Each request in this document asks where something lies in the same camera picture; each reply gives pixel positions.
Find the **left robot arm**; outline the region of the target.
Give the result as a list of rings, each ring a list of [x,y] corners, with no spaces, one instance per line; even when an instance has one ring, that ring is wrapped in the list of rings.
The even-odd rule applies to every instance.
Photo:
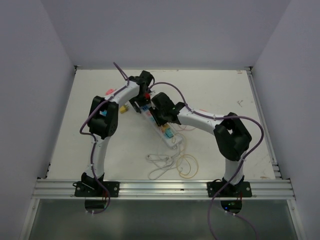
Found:
[[[119,109],[127,102],[141,114],[141,108],[151,103],[149,86],[154,76],[143,70],[139,76],[130,76],[119,90],[92,100],[89,116],[80,128],[82,135],[93,137],[90,163],[81,175],[81,182],[92,196],[103,193],[104,161],[108,143],[117,130]]]

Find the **pink plug adapter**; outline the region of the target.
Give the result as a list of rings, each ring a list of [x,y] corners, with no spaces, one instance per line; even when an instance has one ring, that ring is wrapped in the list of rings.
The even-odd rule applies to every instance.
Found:
[[[106,95],[106,96],[107,96],[107,95],[111,95],[111,94],[113,94],[115,91],[116,91],[116,89],[111,88],[111,89],[109,89],[109,90],[105,93],[105,95]]]

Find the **white power strip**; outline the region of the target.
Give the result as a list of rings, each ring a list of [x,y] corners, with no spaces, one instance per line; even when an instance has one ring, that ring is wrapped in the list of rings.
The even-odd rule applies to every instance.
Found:
[[[150,113],[149,108],[149,105],[144,105],[139,108],[142,116],[160,136],[160,139],[166,144],[166,146],[170,149],[175,149],[183,142],[183,138],[167,123],[163,126],[158,126],[156,120]]]

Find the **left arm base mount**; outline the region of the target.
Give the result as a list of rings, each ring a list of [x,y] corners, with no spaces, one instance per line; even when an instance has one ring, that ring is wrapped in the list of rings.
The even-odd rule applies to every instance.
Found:
[[[106,193],[105,189],[102,188],[99,184],[96,188],[92,188],[83,184],[81,181],[74,182],[72,184],[72,186],[75,187],[74,196],[85,198],[107,196],[110,198],[117,198],[119,196],[120,183],[118,181],[104,181],[102,185],[108,190],[108,194]]]

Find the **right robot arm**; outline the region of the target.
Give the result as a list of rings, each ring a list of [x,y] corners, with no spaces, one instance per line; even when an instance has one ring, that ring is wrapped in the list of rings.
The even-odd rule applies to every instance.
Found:
[[[209,115],[204,111],[195,113],[183,102],[177,104],[163,92],[152,94],[149,108],[158,126],[166,123],[185,125],[203,130],[215,137],[219,152],[225,157],[223,192],[235,196],[244,180],[243,161],[252,136],[234,113],[226,116]]]

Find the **blue plug adapter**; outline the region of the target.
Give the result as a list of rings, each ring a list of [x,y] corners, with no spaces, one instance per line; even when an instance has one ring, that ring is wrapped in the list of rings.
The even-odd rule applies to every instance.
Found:
[[[107,115],[107,111],[106,110],[100,111],[99,114],[105,117]]]

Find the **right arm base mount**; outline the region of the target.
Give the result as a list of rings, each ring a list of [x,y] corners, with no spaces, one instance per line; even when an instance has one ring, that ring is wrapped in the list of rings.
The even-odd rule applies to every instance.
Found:
[[[206,183],[208,197],[212,198],[227,183],[224,179],[215,179]],[[236,185],[229,183],[224,187],[219,194],[218,198],[251,198],[253,196],[251,185],[249,181],[244,181],[244,178]]]

